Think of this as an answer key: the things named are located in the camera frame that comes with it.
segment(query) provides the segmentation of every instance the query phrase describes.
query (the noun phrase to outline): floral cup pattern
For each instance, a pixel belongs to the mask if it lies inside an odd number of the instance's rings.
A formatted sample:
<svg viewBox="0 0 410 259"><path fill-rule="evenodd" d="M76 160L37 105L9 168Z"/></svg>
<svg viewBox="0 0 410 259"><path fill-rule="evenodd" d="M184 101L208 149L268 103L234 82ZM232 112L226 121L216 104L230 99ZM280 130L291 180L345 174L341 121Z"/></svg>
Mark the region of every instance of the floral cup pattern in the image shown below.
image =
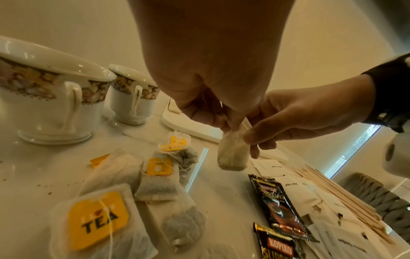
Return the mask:
<svg viewBox="0 0 410 259"><path fill-rule="evenodd" d="M0 88L17 95L56 99L55 85L60 74L0 58ZM105 100L112 82L88 81L82 86L82 104L95 104Z"/></svg>
<svg viewBox="0 0 410 259"><path fill-rule="evenodd" d="M117 76L117 79L112 84L112 87L124 94L131 94L131 86L135 80L126 78L120 74L114 73ZM160 90L156 86L148 85L148 89L142 90L141 99L145 100L155 100L158 97Z"/></svg>

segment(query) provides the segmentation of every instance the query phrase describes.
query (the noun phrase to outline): teacup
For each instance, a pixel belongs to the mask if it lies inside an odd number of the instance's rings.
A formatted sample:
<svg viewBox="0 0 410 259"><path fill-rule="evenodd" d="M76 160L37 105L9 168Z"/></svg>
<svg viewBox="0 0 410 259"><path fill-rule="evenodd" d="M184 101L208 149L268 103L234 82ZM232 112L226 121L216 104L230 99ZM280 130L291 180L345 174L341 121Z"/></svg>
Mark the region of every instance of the teacup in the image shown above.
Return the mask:
<svg viewBox="0 0 410 259"><path fill-rule="evenodd" d="M117 75L112 84L110 108L114 118L120 122L138 125L154 112L159 88L154 80L130 68L110 64L109 68Z"/></svg>
<svg viewBox="0 0 410 259"><path fill-rule="evenodd" d="M115 78L73 55L0 36L0 103L23 140L61 145L90 138Z"/></svg>

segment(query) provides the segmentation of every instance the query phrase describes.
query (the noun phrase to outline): marble table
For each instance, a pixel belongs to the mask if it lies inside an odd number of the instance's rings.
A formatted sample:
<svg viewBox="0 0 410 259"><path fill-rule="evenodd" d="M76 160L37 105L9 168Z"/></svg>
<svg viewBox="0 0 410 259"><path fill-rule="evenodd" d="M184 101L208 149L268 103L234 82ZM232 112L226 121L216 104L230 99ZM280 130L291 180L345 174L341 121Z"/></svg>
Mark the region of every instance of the marble table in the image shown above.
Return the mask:
<svg viewBox="0 0 410 259"><path fill-rule="evenodd" d="M118 147L141 157L166 141L171 129L162 123L161 115L167 101L168 97L161 93L146 124L128 126L112 119L108 99L101 125L90 140L52 147L20 140L0 111L0 258L49 258L50 209L77 194L83 180L93 171L90 159ZM175 254L154 225L146 206L138 203L151 240L159 250L156 258L195 259L207 246L216 243L232 245L242 259L260 258L252 223L266 224L266 220L247 176L257 173L252 163L249 161L243 172L223 171L217 165L217 144L193 137L192 146L199 153L209 149L198 174L191 178L189 190L208 216L208 225L197 243ZM303 163L287 149L281 151L290 159L289 163ZM308 259L316 258L305 248ZM407 248L403 245L390 249L399 253Z"/></svg>

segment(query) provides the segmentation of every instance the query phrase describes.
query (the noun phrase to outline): cup handle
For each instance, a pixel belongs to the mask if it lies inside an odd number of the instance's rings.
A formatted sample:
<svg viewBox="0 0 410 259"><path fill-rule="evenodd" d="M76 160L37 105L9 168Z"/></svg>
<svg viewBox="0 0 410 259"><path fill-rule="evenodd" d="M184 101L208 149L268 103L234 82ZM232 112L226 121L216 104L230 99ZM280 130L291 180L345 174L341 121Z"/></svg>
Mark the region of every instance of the cup handle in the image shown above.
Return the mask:
<svg viewBox="0 0 410 259"><path fill-rule="evenodd" d="M136 116L137 115L137 106L138 103L140 102L140 98L142 96L142 87L140 85L136 85L132 97L132 105L131 105L131 111L129 112L131 116Z"/></svg>
<svg viewBox="0 0 410 259"><path fill-rule="evenodd" d="M82 90L79 84L71 81L64 82L64 86L68 105L62 130L68 134L74 134L76 132L74 121L81 107Z"/></svg>

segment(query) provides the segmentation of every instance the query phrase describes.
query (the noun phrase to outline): yellow tag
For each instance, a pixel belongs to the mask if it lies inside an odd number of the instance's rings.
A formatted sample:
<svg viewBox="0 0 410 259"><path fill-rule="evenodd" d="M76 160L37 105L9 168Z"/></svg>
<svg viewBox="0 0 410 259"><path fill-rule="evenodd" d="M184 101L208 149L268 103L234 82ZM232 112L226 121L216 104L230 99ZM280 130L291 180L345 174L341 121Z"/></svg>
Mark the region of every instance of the yellow tag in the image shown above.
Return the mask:
<svg viewBox="0 0 410 259"><path fill-rule="evenodd" d="M170 144L171 145L178 145L178 144L180 144L180 145L187 145L187 140L185 140L185 139L178 139L176 136L171 136L171 142L170 142Z"/></svg>
<svg viewBox="0 0 410 259"><path fill-rule="evenodd" d="M94 168L99 166L110 154L103 155L101 157L96 157L94 159L90 160L91 165L93 165Z"/></svg>
<svg viewBox="0 0 410 259"><path fill-rule="evenodd" d="M147 175L170 175L172 174L173 164L169 157L153 157L148 161L146 167Z"/></svg>
<svg viewBox="0 0 410 259"><path fill-rule="evenodd" d="M160 149L162 152L178 151L186 149L186 145L176 144L176 145L161 145Z"/></svg>
<svg viewBox="0 0 410 259"><path fill-rule="evenodd" d="M77 202L68 213L71 248L80 250L110 235L110 221L104 205L109 210L112 232L124 227L128 222L128 212L121 194L105 193L100 199Z"/></svg>

